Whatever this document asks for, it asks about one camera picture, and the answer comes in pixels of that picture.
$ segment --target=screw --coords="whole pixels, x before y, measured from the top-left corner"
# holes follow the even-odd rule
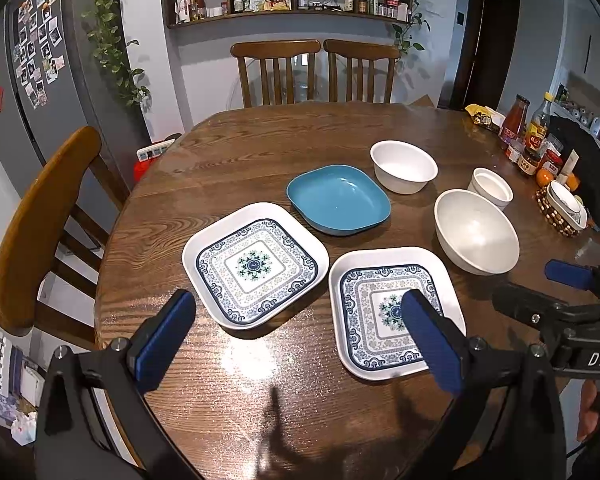
[[[117,337],[113,341],[111,341],[111,347],[116,351],[120,352],[126,348],[127,339],[124,337]]]
[[[486,341],[484,339],[482,339],[480,336],[475,336],[475,337],[472,337],[471,339],[469,339],[469,345],[473,350],[475,350],[477,352],[487,348]]]
[[[67,345],[62,345],[62,346],[59,346],[58,348],[56,348],[56,351],[54,352],[54,355],[58,359],[62,359],[68,353],[69,353],[69,347]]]
[[[533,344],[529,347],[531,353],[534,357],[543,357],[544,356],[544,348],[542,348],[539,344]]]

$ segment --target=blue-and-white square plate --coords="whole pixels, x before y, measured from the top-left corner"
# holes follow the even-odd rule
[[[347,370],[381,381],[427,369],[402,322],[402,295],[419,289],[466,333],[458,297],[442,261],[421,247],[353,251],[329,273],[336,344]]]
[[[320,283],[329,255],[287,211],[259,202],[194,234],[182,265],[211,317],[226,328],[247,330]]]

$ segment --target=doorway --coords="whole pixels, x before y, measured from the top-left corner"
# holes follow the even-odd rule
[[[498,107],[518,30],[520,0],[469,0],[449,107]]]

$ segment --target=orange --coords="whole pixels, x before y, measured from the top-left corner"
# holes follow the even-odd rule
[[[567,177],[567,182],[565,184],[571,192],[574,192],[576,191],[576,189],[578,189],[578,186],[580,185],[580,179],[573,173],[570,173]]]
[[[538,186],[540,186],[540,187],[547,186],[549,184],[549,182],[551,182],[553,179],[554,179],[553,173],[551,173],[551,171],[549,171],[549,170],[546,170],[545,168],[541,168],[536,173],[536,182],[538,183]]]

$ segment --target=plate pattern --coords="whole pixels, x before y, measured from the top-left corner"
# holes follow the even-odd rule
[[[422,361],[402,322],[402,295],[420,290],[442,315],[435,284],[420,265],[352,269],[340,280],[347,349],[363,370],[384,370]]]
[[[200,252],[196,268],[227,319],[250,324],[307,288],[315,260],[275,220],[256,220]]]

